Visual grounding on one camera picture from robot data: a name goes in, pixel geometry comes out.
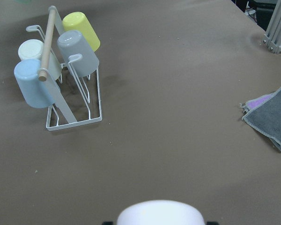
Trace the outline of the purple cloth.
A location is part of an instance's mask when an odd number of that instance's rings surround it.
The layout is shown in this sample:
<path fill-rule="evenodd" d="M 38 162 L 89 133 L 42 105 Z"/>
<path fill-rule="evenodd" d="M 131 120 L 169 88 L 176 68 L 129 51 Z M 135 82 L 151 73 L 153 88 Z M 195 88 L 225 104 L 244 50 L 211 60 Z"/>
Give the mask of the purple cloth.
<path fill-rule="evenodd" d="M 251 99 L 245 103 L 243 108 L 246 112 L 248 112 L 251 109 L 258 107 L 259 105 L 261 105 L 262 103 L 264 103 L 265 101 L 270 99 L 271 96 L 272 96 L 272 94 L 266 94 L 266 95 L 260 96 L 258 98 L 255 98 L 255 99 Z"/>

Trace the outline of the grey cup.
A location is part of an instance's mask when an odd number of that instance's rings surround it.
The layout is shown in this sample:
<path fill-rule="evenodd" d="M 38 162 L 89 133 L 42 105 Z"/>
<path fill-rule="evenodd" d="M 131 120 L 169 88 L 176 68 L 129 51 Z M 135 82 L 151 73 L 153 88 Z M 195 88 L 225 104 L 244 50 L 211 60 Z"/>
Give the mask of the grey cup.
<path fill-rule="evenodd" d="M 82 59 L 74 63 L 74 68 L 79 77 L 88 76 L 98 68 L 99 59 L 80 31 L 69 30 L 64 32 L 59 36 L 57 45 L 66 63 L 69 62 L 69 56 L 82 55 Z"/>

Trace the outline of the light blue cup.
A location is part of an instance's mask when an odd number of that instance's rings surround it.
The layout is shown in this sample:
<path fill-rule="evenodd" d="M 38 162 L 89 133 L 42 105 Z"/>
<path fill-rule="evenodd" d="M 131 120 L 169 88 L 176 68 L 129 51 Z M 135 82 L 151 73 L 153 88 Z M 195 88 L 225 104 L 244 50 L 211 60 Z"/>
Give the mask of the light blue cup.
<path fill-rule="evenodd" d="M 28 59 L 20 61 L 14 68 L 14 75 L 26 103 L 34 108 L 46 108 L 55 101 L 38 79 L 41 61 Z"/>

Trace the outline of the grey folded cloth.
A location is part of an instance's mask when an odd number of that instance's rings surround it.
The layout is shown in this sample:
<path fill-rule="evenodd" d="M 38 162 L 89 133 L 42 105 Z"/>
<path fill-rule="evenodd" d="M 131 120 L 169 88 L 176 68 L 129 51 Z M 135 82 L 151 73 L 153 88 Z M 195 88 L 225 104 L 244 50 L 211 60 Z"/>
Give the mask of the grey folded cloth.
<path fill-rule="evenodd" d="M 258 107 L 246 112 L 244 120 L 249 126 L 268 137 L 273 145 L 281 152 L 281 87 L 272 94 L 271 98 Z"/>

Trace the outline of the yellow cup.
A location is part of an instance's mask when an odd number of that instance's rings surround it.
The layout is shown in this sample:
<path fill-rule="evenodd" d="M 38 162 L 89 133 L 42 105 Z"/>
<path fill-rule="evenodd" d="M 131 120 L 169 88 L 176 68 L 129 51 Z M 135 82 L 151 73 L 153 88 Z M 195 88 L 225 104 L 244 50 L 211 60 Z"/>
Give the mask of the yellow cup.
<path fill-rule="evenodd" d="M 100 47 L 101 42 L 83 12 L 72 12 L 66 15 L 62 20 L 62 25 L 65 31 L 80 31 L 94 52 Z"/>

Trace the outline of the aluminium frame post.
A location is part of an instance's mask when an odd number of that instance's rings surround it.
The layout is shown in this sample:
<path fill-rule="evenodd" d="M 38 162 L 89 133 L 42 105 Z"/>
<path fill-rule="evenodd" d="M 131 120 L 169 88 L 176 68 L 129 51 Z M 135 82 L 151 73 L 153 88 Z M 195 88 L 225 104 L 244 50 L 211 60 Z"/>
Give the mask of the aluminium frame post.
<path fill-rule="evenodd" d="M 281 0 L 277 1 L 273 15 L 264 34 L 263 43 L 271 53 L 281 53 Z"/>

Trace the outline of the pink cup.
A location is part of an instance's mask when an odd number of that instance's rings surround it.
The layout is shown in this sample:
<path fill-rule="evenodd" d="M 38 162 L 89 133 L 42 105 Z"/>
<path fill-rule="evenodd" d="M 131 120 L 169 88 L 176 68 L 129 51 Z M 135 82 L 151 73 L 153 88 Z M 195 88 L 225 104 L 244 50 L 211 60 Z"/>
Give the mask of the pink cup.
<path fill-rule="evenodd" d="M 204 225 L 202 214 L 193 206 L 171 200 L 152 200 L 123 210 L 118 225 Z"/>

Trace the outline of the white cup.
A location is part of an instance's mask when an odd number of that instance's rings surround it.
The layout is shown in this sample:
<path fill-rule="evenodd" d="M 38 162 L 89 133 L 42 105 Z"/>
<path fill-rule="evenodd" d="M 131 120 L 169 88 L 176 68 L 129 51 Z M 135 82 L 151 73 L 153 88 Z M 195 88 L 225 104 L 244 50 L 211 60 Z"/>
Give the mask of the white cup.
<path fill-rule="evenodd" d="M 42 59 L 44 43 L 38 39 L 29 39 L 23 42 L 18 48 L 18 56 L 23 60 L 28 59 Z M 48 70 L 53 76 L 54 80 L 61 79 L 62 67 L 52 52 L 50 52 Z"/>

